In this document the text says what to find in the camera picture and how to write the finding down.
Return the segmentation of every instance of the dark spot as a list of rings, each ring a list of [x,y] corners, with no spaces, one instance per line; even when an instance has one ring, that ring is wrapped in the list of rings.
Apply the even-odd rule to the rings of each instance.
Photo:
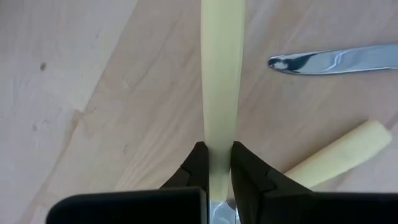
[[[41,71],[44,71],[45,70],[45,68],[46,68],[46,64],[43,62],[41,65],[40,65],[40,70]]]

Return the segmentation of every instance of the wooden surface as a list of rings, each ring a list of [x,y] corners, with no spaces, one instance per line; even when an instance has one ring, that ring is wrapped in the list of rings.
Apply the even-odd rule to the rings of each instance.
[[[246,20],[237,140],[255,154],[284,172],[368,118],[398,135],[397,71],[267,68],[397,42],[398,3],[249,0]],[[0,30],[1,223],[43,223],[73,194],[155,189],[203,140],[200,1],[3,0]],[[398,191],[397,147],[315,189]]]

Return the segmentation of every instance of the table knife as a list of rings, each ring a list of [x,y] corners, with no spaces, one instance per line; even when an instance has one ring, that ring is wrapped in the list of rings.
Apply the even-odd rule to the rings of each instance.
[[[398,68],[398,44],[271,57],[268,66],[294,75],[337,75]]]

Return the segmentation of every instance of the cream knife handle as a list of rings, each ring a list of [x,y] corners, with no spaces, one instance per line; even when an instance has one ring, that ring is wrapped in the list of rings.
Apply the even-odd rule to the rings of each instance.
[[[372,158],[391,139],[391,133],[380,122],[367,121],[285,175],[305,187],[313,187]]]
[[[201,1],[201,71],[210,198],[226,200],[241,80],[245,0]]]

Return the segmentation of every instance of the knife blade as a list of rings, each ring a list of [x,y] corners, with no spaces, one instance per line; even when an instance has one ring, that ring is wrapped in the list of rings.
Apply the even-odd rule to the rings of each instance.
[[[294,75],[337,75],[398,68],[398,44],[280,55],[268,66]]]

